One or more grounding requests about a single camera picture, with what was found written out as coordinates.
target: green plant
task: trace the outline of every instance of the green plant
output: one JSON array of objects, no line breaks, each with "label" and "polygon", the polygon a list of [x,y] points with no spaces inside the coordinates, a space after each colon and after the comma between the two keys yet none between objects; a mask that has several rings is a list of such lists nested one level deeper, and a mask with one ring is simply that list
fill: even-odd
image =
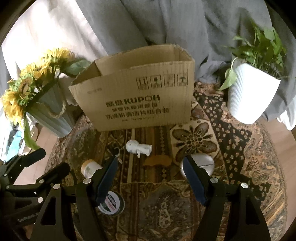
[{"label": "green plant", "polygon": [[232,54],[236,58],[232,61],[231,68],[225,73],[225,82],[220,90],[224,90],[237,79],[236,73],[233,71],[233,62],[237,59],[243,59],[251,66],[260,69],[269,75],[279,79],[284,73],[283,57],[287,51],[283,46],[281,39],[274,28],[263,30],[252,21],[252,26],[255,31],[254,43],[251,44],[247,39],[241,36],[235,36],[233,40],[241,41],[241,46],[234,48],[229,47]]}]

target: metal ring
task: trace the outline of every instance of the metal ring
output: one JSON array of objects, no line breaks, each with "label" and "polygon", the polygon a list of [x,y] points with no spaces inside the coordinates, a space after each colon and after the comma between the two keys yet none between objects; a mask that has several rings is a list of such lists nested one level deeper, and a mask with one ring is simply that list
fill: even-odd
[{"label": "metal ring", "polygon": [[119,147],[115,147],[114,150],[118,149],[118,154],[115,155],[115,157],[119,157],[120,156],[120,149]]},{"label": "metal ring", "polygon": [[211,183],[217,183],[219,180],[215,177],[211,177],[210,181]]},{"label": "metal ring", "polygon": [[43,202],[43,197],[39,197],[39,198],[37,199],[37,202],[38,202],[38,203],[42,203],[42,202]]},{"label": "metal ring", "polygon": [[55,190],[59,189],[60,187],[61,187],[61,185],[60,185],[59,183],[54,184],[54,189],[55,189]]},{"label": "metal ring", "polygon": [[91,182],[91,179],[90,178],[85,178],[84,180],[83,180],[83,183],[84,184],[89,184]]},{"label": "metal ring", "polygon": [[241,183],[241,186],[242,186],[242,188],[248,188],[248,184],[246,184],[246,183]]}]

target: metal screw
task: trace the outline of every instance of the metal screw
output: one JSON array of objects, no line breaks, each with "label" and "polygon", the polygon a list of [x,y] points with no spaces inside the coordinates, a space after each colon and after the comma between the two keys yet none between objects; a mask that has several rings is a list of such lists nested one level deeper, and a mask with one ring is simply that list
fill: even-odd
[{"label": "metal screw", "polygon": [[38,202],[38,203],[42,203],[42,202],[43,202],[43,197],[39,197],[39,198],[37,199],[37,202]]},{"label": "metal screw", "polygon": [[246,183],[241,183],[242,188],[248,188],[248,184]]},{"label": "metal screw", "polygon": [[217,183],[218,179],[215,177],[211,177],[210,181],[211,181],[211,183]]},{"label": "metal screw", "polygon": [[83,180],[83,183],[84,184],[89,184],[91,182],[91,179],[90,178],[85,178],[84,180]]},{"label": "metal screw", "polygon": [[57,184],[54,184],[54,189],[55,189],[55,190],[59,189],[60,187],[61,187],[60,184],[58,184],[58,183],[57,183]]}]

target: floral rug pattern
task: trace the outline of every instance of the floral rug pattern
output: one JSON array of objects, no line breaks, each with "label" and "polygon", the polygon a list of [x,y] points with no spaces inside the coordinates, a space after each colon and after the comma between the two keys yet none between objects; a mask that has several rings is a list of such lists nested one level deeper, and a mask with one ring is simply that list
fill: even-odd
[{"label": "floral rug pattern", "polygon": [[[197,83],[192,115],[183,125],[155,126],[98,132],[86,116],[81,116],[73,131],[59,139],[46,170],[67,162],[71,173],[63,181],[73,185],[82,181],[81,164],[94,159],[103,164],[120,148],[119,165],[112,190],[125,200],[118,216],[97,210],[109,240],[192,240],[205,208],[198,203],[189,184],[180,174],[185,155],[206,153],[214,158],[213,176],[229,184],[249,184],[260,203],[272,240],[281,238],[287,219],[286,187],[277,155],[268,132],[260,122],[244,125],[227,110],[226,96],[213,85]],[[137,158],[126,152],[130,139],[153,146],[151,155],[173,158],[169,167],[143,166],[144,155]],[[217,240],[223,240],[230,204],[226,203]],[[73,205],[79,240],[79,220]]]}]

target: blue gripper pad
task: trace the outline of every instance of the blue gripper pad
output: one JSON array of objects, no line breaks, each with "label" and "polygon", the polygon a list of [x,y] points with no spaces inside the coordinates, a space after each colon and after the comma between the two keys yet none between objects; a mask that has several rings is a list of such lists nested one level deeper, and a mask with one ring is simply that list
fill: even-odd
[{"label": "blue gripper pad", "polygon": [[193,166],[191,165],[187,157],[184,157],[183,159],[183,170],[189,182],[189,185],[192,188],[195,199],[202,205],[205,205],[207,202],[207,199],[205,197],[205,188],[202,185],[197,173],[194,171]]},{"label": "blue gripper pad", "polygon": [[107,168],[104,177],[102,178],[101,183],[98,186],[98,196],[96,198],[96,203],[99,206],[102,202],[105,201],[108,192],[111,189],[113,179],[116,175],[116,171],[118,168],[118,161],[115,157],[109,167]]}]

